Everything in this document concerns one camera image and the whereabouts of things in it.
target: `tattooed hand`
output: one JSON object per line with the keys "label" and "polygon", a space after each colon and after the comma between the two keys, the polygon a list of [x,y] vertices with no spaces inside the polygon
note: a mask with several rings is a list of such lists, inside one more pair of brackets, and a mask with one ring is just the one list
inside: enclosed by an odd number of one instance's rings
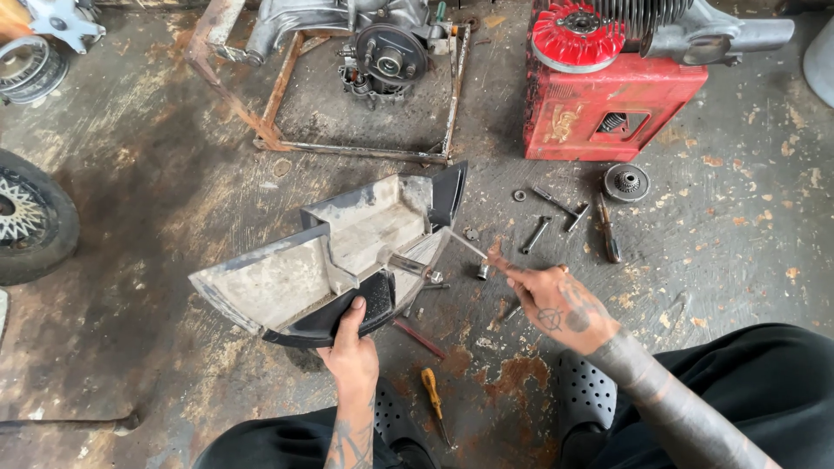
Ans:
{"label": "tattooed hand", "polygon": [[374,341],[367,335],[359,338],[364,313],[365,300],[357,296],[342,315],[333,346],[317,349],[327,369],[333,373],[340,398],[369,400],[376,388],[379,357]]}
{"label": "tattooed hand", "polygon": [[620,329],[602,303],[568,273],[566,265],[548,270],[521,269],[490,250],[489,261],[507,275],[525,314],[542,332],[588,355]]}

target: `stained floor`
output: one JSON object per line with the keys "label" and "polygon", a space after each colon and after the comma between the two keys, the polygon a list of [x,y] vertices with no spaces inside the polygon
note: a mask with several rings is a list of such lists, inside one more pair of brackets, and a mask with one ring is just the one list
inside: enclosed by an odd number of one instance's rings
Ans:
{"label": "stained floor", "polygon": [[[750,4],[725,7],[771,15]],[[595,219],[566,234],[564,216],[546,202],[511,198],[538,184],[565,202],[585,202],[607,167],[521,158],[529,7],[483,4],[463,13],[481,18],[475,39],[492,42],[474,46],[465,72],[454,155],[469,160],[470,175],[457,229],[476,228],[484,248],[501,239],[517,264],[568,264],[653,352],[767,321],[834,336],[834,110],[813,95],[800,66],[826,17],[798,18],[780,51],[710,68],[695,99],[635,160],[652,177],[651,194],[611,207],[625,256],[611,265]],[[438,170],[257,151],[253,133],[182,60],[197,17],[106,11],[108,35],[73,58],[56,93],[0,113],[0,145],[51,173],[82,221],[74,258],[8,289],[0,419],[103,419],[134,408],[143,417],[124,437],[0,436],[4,466],[190,467],[237,422],[332,405],[327,373],[302,371],[282,348],[233,327],[186,275],[299,230],[299,206],[393,172]],[[388,119],[408,129],[389,143],[426,149],[442,130],[442,97],[418,89],[413,106],[369,116],[343,101],[331,42],[299,61],[279,118],[285,130],[362,144],[378,139],[374,126]],[[273,59],[257,71],[224,70],[258,106],[278,67]],[[325,70],[331,79],[321,78]],[[279,177],[282,160],[291,169]],[[555,214],[557,226],[521,255],[543,214]],[[445,253],[439,268],[451,289],[421,294],[414,309],[425,311],[408,321],[449,357],[440,361],[386,326],[374,335],[382,374],[414,405],[445,465],[546,468],[558,452],[550,364],[560,347],[523,318],[504,323],[515,307],[504,281],[476,280],[477,259],[462,247]],[[452,450],[430,417],[421,366],[439,377]]]}

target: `black pants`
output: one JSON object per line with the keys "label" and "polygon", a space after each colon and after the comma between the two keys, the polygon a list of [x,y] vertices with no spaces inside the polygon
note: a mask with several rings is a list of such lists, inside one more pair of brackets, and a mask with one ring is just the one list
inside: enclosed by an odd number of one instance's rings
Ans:
{"label": "black pants", "polygon": [[[834,341],[764,324],[656,358],[785,469],[834,468]],[[321,469],[335,415],[331,407],[243,422],[209,445],[194,468]],[[374,437],[374,469],[399,467]],[[561,453],[565,469],[673,467],[622,394],[609,431],[571,435]]]}

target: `open-end wrench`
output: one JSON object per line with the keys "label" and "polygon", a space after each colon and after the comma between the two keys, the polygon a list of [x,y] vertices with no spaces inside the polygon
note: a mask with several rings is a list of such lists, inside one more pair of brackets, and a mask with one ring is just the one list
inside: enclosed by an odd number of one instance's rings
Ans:
{"label": "open-end wrench", "polygon": [[530,253],[530,251],[533,249],[533,245],[536,243],[536,241],[539,240],[539,238],[541,238],[541,235],[545,232],[545,228],[547,228],[547,225],[550,224],[551,221],[553,221],[553,217],[551,217],[550,215],[545,215],[541,217],[541,224],[539,225],[539,229],[535,232],[535,234],[533,234],[533,237],[530,239],[530,242],[527,243],[527,246],[521,248],[521,254]]}

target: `rusty metal frame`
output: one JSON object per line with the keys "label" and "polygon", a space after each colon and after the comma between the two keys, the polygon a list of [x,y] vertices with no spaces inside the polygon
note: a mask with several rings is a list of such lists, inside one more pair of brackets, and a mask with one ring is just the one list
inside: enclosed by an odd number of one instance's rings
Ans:
{"label": "rusty metal frame", "polygon": [[[345,147],[338,145],[307,144],[282,140],[283,134],[275,125],[275,116],[289,84],[296,60],[309,50],[324,43],[331,36],[350,35],[338,30],[296,31],[287,43],[284,64],[275,80],[272,93],[267,101],[264,114],[258,115],[249,108],[240,97],[229,90],[209,63],[212,53],[235,62],[246,62],[246,52],[226,45],[232,26],[244,7],[245,0],[211,0],[205,13],[197,22],[194,35],[185,49],[185,60],[202,77],[208,85],[220,95],[220,98],[257,134],[254,145],[258,149],[274,151],[304,151],[326,154],[342,154],[372,158],[399,159],[422,164],[451,164],[451,141],[455,129],[455,118],[460,101],[460,89],[463,83],[464,65],[470,44],[470,25],[451,25],[445,28],[448,37],[429,39],[430,50],[434,53],[448,53],[450,57],[451,96],[449,117],[446,120],[446,134],[443,141],[428,152],[415,152],[388,149],[370,149],[362,147]],[[460,44],[458,38],[463,33]],[[440,147],[439,153],[433,153]]]}

